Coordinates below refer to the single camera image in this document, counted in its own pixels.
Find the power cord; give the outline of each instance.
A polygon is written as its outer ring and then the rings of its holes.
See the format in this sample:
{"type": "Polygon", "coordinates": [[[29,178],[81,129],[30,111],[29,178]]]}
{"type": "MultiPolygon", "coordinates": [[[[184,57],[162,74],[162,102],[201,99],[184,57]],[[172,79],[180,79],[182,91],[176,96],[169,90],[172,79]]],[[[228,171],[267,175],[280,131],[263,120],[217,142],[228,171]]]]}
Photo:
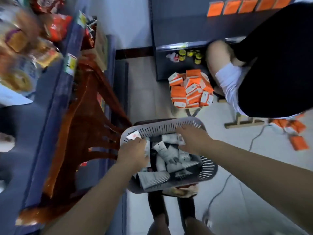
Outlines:
{"type": "MultiPolygon", "coordinates": [[[[261,131],[260,131],[260,133],[259,133],[256,137],[254,137],[254,138],[252,139],[252,141],[251,141],[251,143],[250,143],[250,147],[249,147],[249,152],[251,152],[251,150],[252,150],[252,146],[253,146],[254,140],[256,140],[258,137],[260,137],[260,136],[263,134],[264,129],[265,129],[267,126],[270,126],[270,125],[268,124],[268,125],[263,126],[262,129],[261,129],[261,131]]],[[[212,221],[210,221],[210,207],[211,207],[213,201],[224,191],[224,189],[225,189],[225,187],[226,187],[226,185],[227,185],[228,179],[229,179],[231,176],[232,176],[232,174],[230,174],[230,175],[227,177],[223,188],[221,189],[221,191],[220,191],[219,193],[217,193],[217,194],[211,199],[207,210],[206,210],[206,211],[204,212],[204,214],[203,214],[202,222],[203,222],[205,225],[207,225],[208,227],[212,227],[212,221]]]]}

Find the white wall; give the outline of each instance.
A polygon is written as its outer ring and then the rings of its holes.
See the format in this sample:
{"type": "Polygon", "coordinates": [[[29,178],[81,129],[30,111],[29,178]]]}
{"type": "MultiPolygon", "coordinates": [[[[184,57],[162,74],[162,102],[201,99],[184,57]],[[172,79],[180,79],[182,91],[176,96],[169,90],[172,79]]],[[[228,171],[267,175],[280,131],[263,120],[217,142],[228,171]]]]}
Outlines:
{"type": "Polygon", "coordinates": [[[117,49],[152,45],[148,0],[92,0],[89,13],[118,38],[117,49]]]}

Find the person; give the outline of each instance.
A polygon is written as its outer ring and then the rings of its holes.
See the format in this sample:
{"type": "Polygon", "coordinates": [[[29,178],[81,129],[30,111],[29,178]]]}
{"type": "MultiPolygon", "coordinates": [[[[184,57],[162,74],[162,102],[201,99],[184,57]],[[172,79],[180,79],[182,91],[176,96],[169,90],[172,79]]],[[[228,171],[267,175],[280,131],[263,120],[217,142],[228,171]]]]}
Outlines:
{"type": "MultiPolygon", "coordinates": [[[[205,130],[193,126],[182,126],[176,132],[182,135],[186,143],[179,146],[181,150],[210,158],[294,223],[313,234],[313,172],[214,140],[205,130]]],[[[140,138],[123,144],[116,164],[99,184],[47,228],[44,235],[104,234],[131,176],[147,166],[145,145],[146,141],[140,138]]],[[[161,199],[156,194],[148,196],[149,201],[155,202],[154,206],[164,204],[161,199]]],[[[180,202],[185,203],[184,208],[180,209],[186,234],[212,234],[202,222],[195,219],[193,201],[179,200],[181,206],[180,202]]],[[[166,210],[151,208],[151,211],[154,223],[148,234],[170,234],[166,210]]]]}
{"type": "Polygon", "coordinates": [[[240,43],[211,43],[206,61],[214,91],[249,117],[288,118],[312,108],[312,22],[313,3],[294,3],[240,43]]]}

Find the wooden chair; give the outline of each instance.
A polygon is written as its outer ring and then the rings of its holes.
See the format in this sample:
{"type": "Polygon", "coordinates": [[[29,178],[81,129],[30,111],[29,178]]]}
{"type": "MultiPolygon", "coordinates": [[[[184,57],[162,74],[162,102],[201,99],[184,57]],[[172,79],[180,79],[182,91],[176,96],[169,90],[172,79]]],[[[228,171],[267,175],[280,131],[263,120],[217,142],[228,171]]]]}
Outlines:
{"type": "Polygon", "coordinates": [[[111,153],[112,150],[89,152],[88,148],[119,150],[121,134],[132,126],[108,80],[95,62],[79,61],[77,74],[80,79],[76,90],[77,99],[70,104],[64,116],[41,203],[35,208],[22,210],[17,225],[47,223],[70,210],[84,195],[73,196],[77,194],[75,174],[79,165],[97,158],[117,159],[117,155],[111,153]],[[118,116],[123,128],[113,125],[105,117],[97,101],[99,95],[118,116]]]}

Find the dark brown baseboard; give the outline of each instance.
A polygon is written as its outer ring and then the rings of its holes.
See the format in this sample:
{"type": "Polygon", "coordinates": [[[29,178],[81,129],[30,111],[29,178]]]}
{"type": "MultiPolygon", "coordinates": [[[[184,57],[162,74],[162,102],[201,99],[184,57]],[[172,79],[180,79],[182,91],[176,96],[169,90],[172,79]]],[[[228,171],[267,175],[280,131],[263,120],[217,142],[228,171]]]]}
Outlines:
{"type": "Polygon", "coordinates": [[[115,59],[131,59],[153,56],[153,47],[128,48],[116,50],[115,59]]]}

